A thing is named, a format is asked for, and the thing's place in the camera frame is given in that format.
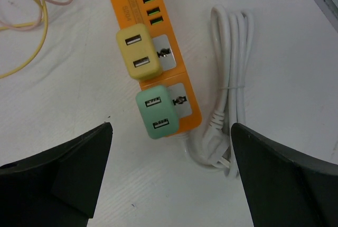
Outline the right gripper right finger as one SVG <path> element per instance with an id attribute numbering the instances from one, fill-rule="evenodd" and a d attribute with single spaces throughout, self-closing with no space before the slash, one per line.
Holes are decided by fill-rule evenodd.
<path id="1" fill-rule="evenodd" d="M 236 123 L 234 155 L 254 226 L 337 226 L 337 165 Z"/>

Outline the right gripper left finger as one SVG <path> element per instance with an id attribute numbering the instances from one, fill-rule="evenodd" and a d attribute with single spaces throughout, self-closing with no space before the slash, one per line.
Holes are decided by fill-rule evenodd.
<path id="1" fill-rule="evenodd" d="M 98 127 L 1 166 L 1 226 L 87 226 L 93 218 L 113 128 Z"/>

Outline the green USB charger plug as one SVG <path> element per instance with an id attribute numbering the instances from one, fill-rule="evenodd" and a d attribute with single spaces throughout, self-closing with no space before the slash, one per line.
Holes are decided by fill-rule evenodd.
<path id="1" fill-rule="evenodd" d="M 150 138 L 159 139 L 178 131 L 179 117 L 167 87 L 151 87 L 139 92 L 135 99 Z"/>

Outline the yellow USB charger plug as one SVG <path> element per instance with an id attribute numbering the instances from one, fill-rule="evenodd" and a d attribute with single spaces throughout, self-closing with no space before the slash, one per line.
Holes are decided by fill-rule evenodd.
<path id="1" fill-rule="evenodd" d="M 131 78 L 146 81 L 162 74 L 163 68 L 145 24 L 121 29 L 116 40 Z"/>

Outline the orange USB charger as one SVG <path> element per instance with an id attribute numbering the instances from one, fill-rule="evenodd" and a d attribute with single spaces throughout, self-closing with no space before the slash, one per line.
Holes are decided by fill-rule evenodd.
<path id="1" fill-rule="evenodd" d="M 202 121 L 189 75 L 177 43 L 164 0 L 110 0 L 121 29 L 145 24 L 163 68 L 161 75 L 138 81 L 140 92 L 165 86 L 179 117 L 180 127 L 170 136 L 196 128 Z"/>

